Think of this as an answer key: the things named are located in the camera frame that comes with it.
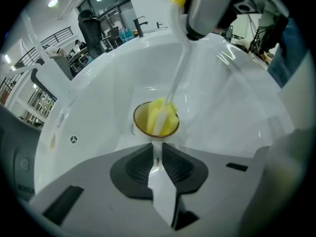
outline sponge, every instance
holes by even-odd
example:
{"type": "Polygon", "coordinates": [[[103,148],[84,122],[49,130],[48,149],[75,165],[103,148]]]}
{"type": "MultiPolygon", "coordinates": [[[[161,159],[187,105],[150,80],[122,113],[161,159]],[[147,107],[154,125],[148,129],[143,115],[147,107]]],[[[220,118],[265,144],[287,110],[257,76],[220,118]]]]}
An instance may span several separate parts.
{"type": "MultiPolygon", "coordinates": [[[[146,132],[149,134],[152,134],[154,131],[157,116],[159,114],[163,101],[164,98],[158,98],[155,101],[150,102],[148,105],[148,119],[146,132]]],[[[167,102],[167,104],[164,107],[164,110],[167,111],[168,115],[159,134],[160,136],[172,133],[179,123],[179,119],[176,116],[177,108],[175,107],[174,103],[170,105],[170,103],[167,102]]]]}

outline metal railing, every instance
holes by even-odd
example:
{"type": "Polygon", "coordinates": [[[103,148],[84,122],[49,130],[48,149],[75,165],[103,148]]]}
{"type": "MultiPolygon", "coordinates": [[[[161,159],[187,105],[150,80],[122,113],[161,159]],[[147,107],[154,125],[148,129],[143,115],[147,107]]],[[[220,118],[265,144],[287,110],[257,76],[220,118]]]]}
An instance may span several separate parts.
{"type": "MultiPolygon", "coordinates": [[[[53,35],[47,37],[40,43],[45,45],[56,45],[57,43],[67,39],[68,37],[73,35],[73,32],[70,29],[71,27],[67,27],[65,29],[62,29],[53,35]]],[[[21,68],[24,66],[32,65],[34,64],[37,59],[39,59],[40,54],[38,51],[33,47],[30,51],[28,51],[14,66],[15,68],[21,68]]]]}
{"type": "MultiPolygon", "coordinates": [[[[47,37],[40,43],[45,46],[45,45],[55,45],[68,37],[74,35],[73,32],[70,29],[71,27],[67,27],[65,29],[62,29],[53,35],[47,37]]],[[[15,65],[14,67],[16,69],[29,66],[32,64],[35,64],[37,59],[39,59],[40,54],[38,51],[33,47],[30,51],[28,51],[15,65]]],[[[0,102],[4,105],[10,92],[14,88],[15,84],[18,82],[20,77],[22,76],[23,73],[15,75],[11,78],[4,78],[3,82],[0,84],[0,102]]]]}

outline faucet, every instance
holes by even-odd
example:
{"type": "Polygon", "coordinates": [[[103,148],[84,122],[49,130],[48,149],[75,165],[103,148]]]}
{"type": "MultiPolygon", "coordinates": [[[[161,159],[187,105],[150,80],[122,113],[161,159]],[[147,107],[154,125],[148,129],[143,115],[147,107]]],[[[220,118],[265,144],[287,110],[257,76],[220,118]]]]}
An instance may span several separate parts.
{"type": "Polygon", "coordinates": [[[159,22],[160,22],[160,21],[156,22],[158,29],[160,28],[159,26],[162,26],[162,24],[160,24],[159,22]]]}
{"type": "Polygon", "coordinates": [[[141,38],[141,37],[143,37],[144,35],[143,35],[143,31],[142,31],[142,29],[140,28],[140,26],[141,26],[141,25],[147,25],[148,22],[145,21],[145,22],[143,22],[143,23],[139,23],[139,22],[138,22],[138,19],[139,19],[139,18],[136,18],[136,19],[134,19],[133,21],[134,21],[134,24],[135,24],[135,26],[136,26],[136,30],[137,30],[137,32],[138,32],[138,36],[141,38]]]}

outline ceiling light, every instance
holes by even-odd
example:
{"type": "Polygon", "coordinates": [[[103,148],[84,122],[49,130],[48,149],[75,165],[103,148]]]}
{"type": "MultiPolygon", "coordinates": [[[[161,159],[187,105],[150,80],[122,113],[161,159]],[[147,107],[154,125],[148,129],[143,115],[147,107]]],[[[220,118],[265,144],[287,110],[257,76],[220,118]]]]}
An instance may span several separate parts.
{"type": "Polygon", "coordinates": [[[58,0],[52,0],[49,2],[48,7],[53,7],[56,3],[58,3],[58,0]]]}
{"type": "Polygon", "coordinates": [[[10,58],[9,58],[9,56],[6,54],[5,56],[5,59],[6,59],[6,61],[8,62],[8,63],[11,63],[11,60],[10,60],[10,58]]]}

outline sink basin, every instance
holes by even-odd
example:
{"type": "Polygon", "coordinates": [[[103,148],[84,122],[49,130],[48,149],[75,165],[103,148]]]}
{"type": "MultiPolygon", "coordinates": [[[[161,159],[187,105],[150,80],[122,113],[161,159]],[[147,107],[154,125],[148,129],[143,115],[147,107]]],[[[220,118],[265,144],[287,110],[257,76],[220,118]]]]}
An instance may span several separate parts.
{"type": "MultiPolygon", "coordinates": [[[[277,83],[245,52],[209,34],[193,53],[174,96],[180,126],[166,142],[252,158],[293,131],[277,83]]],[[[131,132],[134,109],[164,97],[181,46],[170,30],[146,34],[85,67],[73,80],[79,95],[59,101],[42,130],[35,158],[35,191],[89,158],[143,144],[131,132]]]]}

